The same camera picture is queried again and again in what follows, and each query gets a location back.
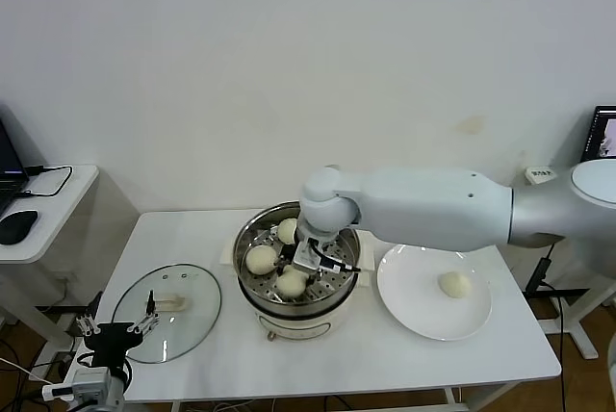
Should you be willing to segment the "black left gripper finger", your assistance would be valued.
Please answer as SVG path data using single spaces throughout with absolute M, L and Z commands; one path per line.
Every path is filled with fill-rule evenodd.
M 134 322 L 132 325 L 130 325 L 127 331 L 129 333 L 148 335 L 158 323 L 159 315 L 156 312 L 154 293 L 153 291 L 150 291 L 148 294 L 147 302 L 145 304 L 144 315 L 137 322 Z
M 76 317 L 76 324 L 81 331 L 83 337 L 88 337 L 94 334 L 98 330 L 98 326 L 95 321 L 97 310 L 102 297 L 102 292 L 99 291 L 93 300 L 87 305 L 83 313 Z

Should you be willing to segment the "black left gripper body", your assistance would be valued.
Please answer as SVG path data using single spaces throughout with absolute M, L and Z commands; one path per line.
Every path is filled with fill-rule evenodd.
M 127 352 L 142 341 L 142 331 L 132 322 L 101 323 L 85 336 L 85 345 L 93 352 L 90 365 L 122 367 Z

